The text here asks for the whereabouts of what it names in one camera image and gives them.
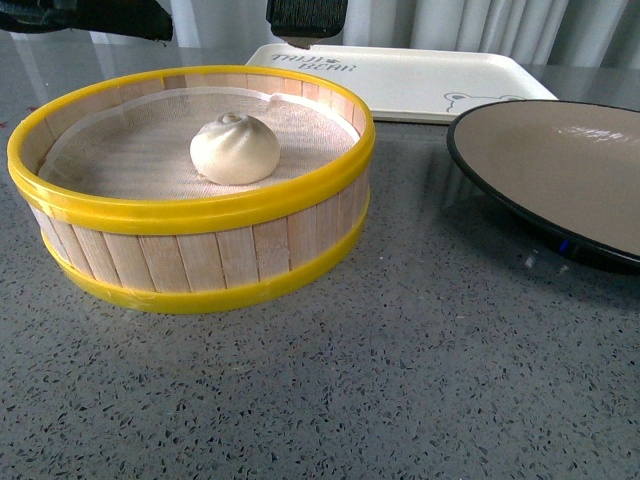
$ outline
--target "plate rim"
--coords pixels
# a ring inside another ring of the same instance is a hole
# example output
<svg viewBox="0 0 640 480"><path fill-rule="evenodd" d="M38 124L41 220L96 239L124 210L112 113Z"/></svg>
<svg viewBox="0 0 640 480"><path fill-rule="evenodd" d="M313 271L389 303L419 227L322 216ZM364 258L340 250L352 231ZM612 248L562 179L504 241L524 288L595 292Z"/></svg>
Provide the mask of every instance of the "plate rim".
<svg viewBox="0 0 640 480"><path fill-rule="evenodd" d="M604 105L599 103L591 103L591 102L583 102L583 101L573 101L573 100L547 100L547 99L525 99L525 100L510 100L506 102L496 102L490 103L486 105L480 105L478 107L467 110L466 112L461 113L458 117L456 117L447 129L447 149L454 162L462 170L462 172L485 194L490 196L491 198L498 200L502 205L506 206L509 210L519 215L524 220L531 222L532 224L542 228L543 230L549 231L554 235L558 235L563 237L564 239L573 241L577 245L582 247L586 247L588 249L592 249L599 254L602 254L608 258L618 260L633 266L640 266L640 254L634 254L631 252L626 252L624 250L620 250L618 248L612 247L611 245L607 245L605 243L599 242L597 240L593 240L588 238L582 234L576 233L572 230L569 230L562 225L558 225L546 218L538 215L527 209L526 207L520 205L518 202L510 199L503 193L499 192L495 187L493 187L489 182L485 181L478 173L475 172L473 168L466 162L462 153L458 149L456 145L455 135L456 128L461 121L463 121L467 116L472 115L474 112L478 110L482 110L485 108L494 108L497 105L505 105L510 103L549 103L553 102L554 104L573 104L573 105L588 105L592 107L599 108L607 108L612 110L623 110L631 113L640 114L640 111L634 110L631 108L625 107L617 107L612 105Z"/></svg>

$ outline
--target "bear illustration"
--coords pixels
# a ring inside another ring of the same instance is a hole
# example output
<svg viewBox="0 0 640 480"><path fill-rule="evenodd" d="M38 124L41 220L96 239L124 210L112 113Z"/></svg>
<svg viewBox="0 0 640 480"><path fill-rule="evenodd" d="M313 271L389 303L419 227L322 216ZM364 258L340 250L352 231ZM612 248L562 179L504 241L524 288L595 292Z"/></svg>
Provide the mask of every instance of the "bear illustration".
<svg viewBox="0 0 640 480"><path fill-rule="evenodd" d="M517 95L502 95L501 97L474 97L466 93L449 92L445 93L444 98L449 100L451 104L447 108L447 113L463 113L480 105L489 103L506 102L508 100L524 100L524 97Z"/></svg>

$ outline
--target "bamboo steamer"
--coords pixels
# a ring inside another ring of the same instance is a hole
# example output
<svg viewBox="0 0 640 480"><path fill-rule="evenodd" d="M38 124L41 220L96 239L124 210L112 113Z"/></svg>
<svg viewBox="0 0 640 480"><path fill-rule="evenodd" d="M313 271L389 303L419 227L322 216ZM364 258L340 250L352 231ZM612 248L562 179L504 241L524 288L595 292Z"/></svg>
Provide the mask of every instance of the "bamboo steamer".
<svg viewBox="0 0 640 480"><path fill-rule="evenodd" d="M359 134L345 154L276 185L190 200L87 195L38 176L56 140L86 115L162 89L213 85L318 102ZM273 68L212 66L108 80L29 115L9 139L9 172L64 273L117 305L205 313L276 298L315 280L356 244L369 203L371 113L343 87Z"/></svg>

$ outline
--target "wooden slat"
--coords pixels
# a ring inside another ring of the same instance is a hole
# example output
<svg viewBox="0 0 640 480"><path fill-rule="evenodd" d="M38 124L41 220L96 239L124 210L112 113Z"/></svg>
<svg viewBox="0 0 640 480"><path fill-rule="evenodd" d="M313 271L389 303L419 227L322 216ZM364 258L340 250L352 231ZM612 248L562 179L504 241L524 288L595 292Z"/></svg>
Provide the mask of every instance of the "wooden slat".
<svg viewBox="0 0 640 480"><path fill-rule="evenodd" d="M284 93L288 95L302 96L302 82L293 78L284 79Z"/></svg>
<svg viewBox="0 0 640 480"><path fill-rule="evenodd" d="M91 266L87 261L87 257L84 255L82 246L78 242L78 237L76 237L76 232L73 230L73 227L68 223L53 219L51 220L51 225L58 234L60 242L64 245L64 249L69 257L69 263L79 272L93 277Z"/></svg>
<svg viewBox="0 0 640 480"><path fill-rule="evenodd" d="M354 184L347 185L338 194L338 234L340 237L351 230L354 211Z"/></svg>
<svg viewBox="0 0 640 480"><path fill-rule="evenodd" d="M287 219L278 218L253 227L260 280L289 271Z"/></svg>
<svg viewBox="0 0 640 480"><path fill-rule="evenodd" d="M38 174L40 167L44 163L44 157L55 140L46 121L38 123L29 132L22 144L20 160L31 173Z"/></svg>
<svg viewBox="0 0 640 480"><path fill-rule="evenodd" d="M187 87L206 87L207 82L204 79L204 75L199 73L192 73L191 75L184 76L185 85Z"/></svg>
<svg viewBox="0 0 640 480"><path fill-rule="evenodd" d="M362 211L365 207L365 201L367 198L367 183L368 183L368 172L363 172L360 174L358 178L356 178L354 182L354 194L353 194L353 217L351 221L351 225L355 225L360 216L362 215Z"/></svg>
<svg viewBox="0 0 640 480"><path fill-rule="evenodd" d="M191 291L176 238L165 235L142 235L138 238L156 290Z"/></svg>
<svg viewBox="0 0 640 480"><path fill-rule="evenodd" d="M138 237L116 233L104 233L103 237L122 286L135 290L155 291Z"/></svg>
<svg viewBox="0 0 640 480"><path fill-rule="evenodd" d="M140 91L142 95L151 95L152 93L158 93L164 90L164 83L161 78L151 78L140 82Z"/></svg>
<svg viewBox="0 0 640 480"><path fill-rule="evenodd" d="M247 88L256 92L269 93L269 77L266 75L247 75Z"/></svg>
<svg viewBox="0 0 640 480"><path fill-rule="evenodd" d="M302 96L314 102L318 101L318 85L313 83L302 83Z"/></svg>
<svg viewBox="0 0 640 480"><path fill-rule="evenodd" d="M333 91L326 87L318 87L318 103L331 108L331 96Z"/></svg>
<svg viewBox="0 0 640 480"><path fill-rule="evenodd" d="M120 286L120 277L102 232L76 226L73 230L96 280Z"/></svg>
<svg viewBox="0 0 640 480"><path fill-rule="evenodd" d="M340 115L347 122L353 122L353 103L339 93L331 93L331 110Z"/></svg>
<svg viewBox="0 0 640 480"><path fill-rule="evenodd" d="M67 255L67 250L64 248L64 245L62 244L58 233L55 231L53 225L51 224L51 219L37 208L31 207L31 211L33 212L33 216L36 217L42 233L44 233L45 237L47 237L51 248L53 248L60 256L60 258L62 258L65 262L71 263L71 260L69 260L69 255Z"/></svg>
<svg viewBox="0 0 640 480"><path fill-rule="evenodd" d="M51 134L58 138L62 133L78 120L88 115L107 108L122 104L122 96L119 88L110 88L103 92L89 95L85 98L70 103L60 110L52 112L46 118Z"/></svg>
<svg viewBox="0 0 640 480"><path fill-rule="evenodd" d="M187 81L185 80L184 75L173 75L171 77L164 77L163 81L165 90L185 88L187 86Z"/></svg>
<svg viewBox="0 0 640 480"><path fill-rule="evenodd" d="M225 230L216 236L227 287L257 282L258 265L251 227Z"/></svg>
<svg viewBox="0 0 640 480"><path fill-rule="evenodd" d="M121 85L120 95L123 102L135 100L136 98L143 97L145 95L151 95L152 93L158 93L164 90L164 84L160 78L152 78L143 82L129 83L127 85Z"/></svg>
<svg viewBox="0 0 640 480"><path fill-rule="evenodd" d="M267 90L266 93L283 93L284 92L284 77L267 77Z"/></svg>
<svg viewBox="0 0 640 480"><path fill-rule="evenodd" d="M353 110L353 127L360 135L362 135L366 126L367 119L364 115L364 112L359 108L355 108Z"/></svg>
<svg viewBox="0 0 640 480"><path fill-rule="evenodd" d="M208 87L228 87L227 75L224 73L205 73L204 83Z"/></svg>
<svg viewBox="0 0 640 480"><path fill-rule="evenodd" d="M248 88L247 75L244 73L225 74L227 87Z"/></svg>
<svg viewBox="0 0 640 480"><path fill-rule="evenodd" d="M317 255L316 207L305 208L287 217L291 269L312 260Z"/></svg>
<svg viewBox="0 0 640 480"><path fill-rule="evenodd" d="M224 289L222 262L215 234L178 235L177 239L191 290Z"/></svg>
<svg viewBox="0 0 640 480"><path fill-rule="evenodd" d="M333 247L338 239L338 195L332 195L316 206L316 237L318 253Z"/></svg>

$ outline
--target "white curtain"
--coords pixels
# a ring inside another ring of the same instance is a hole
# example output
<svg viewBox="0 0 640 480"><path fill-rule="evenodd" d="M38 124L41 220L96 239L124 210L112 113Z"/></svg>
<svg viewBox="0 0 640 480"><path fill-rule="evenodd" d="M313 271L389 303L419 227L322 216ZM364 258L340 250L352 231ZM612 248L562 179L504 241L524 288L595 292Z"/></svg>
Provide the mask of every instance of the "white curtain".
<svg viewBox="0 0 640 480"><path fill-rule="evenodd" d="M159 0L180 47L253 51L279 42L266 0ZM80 31L14 41L145 40ZM343 32L324 43L489 52L521 64L640 69L640 0L349 0Z"/></svg>

